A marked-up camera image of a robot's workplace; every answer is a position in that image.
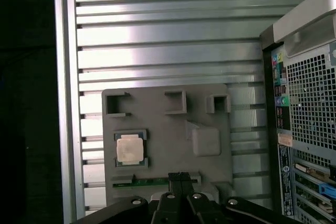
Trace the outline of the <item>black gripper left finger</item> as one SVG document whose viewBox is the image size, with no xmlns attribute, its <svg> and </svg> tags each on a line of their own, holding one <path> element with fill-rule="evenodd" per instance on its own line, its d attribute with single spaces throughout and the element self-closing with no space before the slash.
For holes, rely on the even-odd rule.
<svg viewBox="0 0 336 224">
<path fill-rule="evenodd" d="M 159 200 L 127 197 L 76 223 L 182 223 L 182 173 L 169 173 L 169 190 Z"/>
</svg>

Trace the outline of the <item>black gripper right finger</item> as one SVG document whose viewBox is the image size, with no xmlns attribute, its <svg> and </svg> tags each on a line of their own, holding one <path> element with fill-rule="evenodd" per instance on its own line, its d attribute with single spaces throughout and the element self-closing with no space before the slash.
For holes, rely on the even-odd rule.
<svg viewBox="0 0 336 224">
<path fill-rule="evenodd" d="M 298 223 L 240 197 L 230 197 L 218 204 L 194 190 L 188 173 L 181 173 L 181 176 L 181 190 L 186 200 L 186 209 L 181 211 L 183 223 Z"/>
</svg>

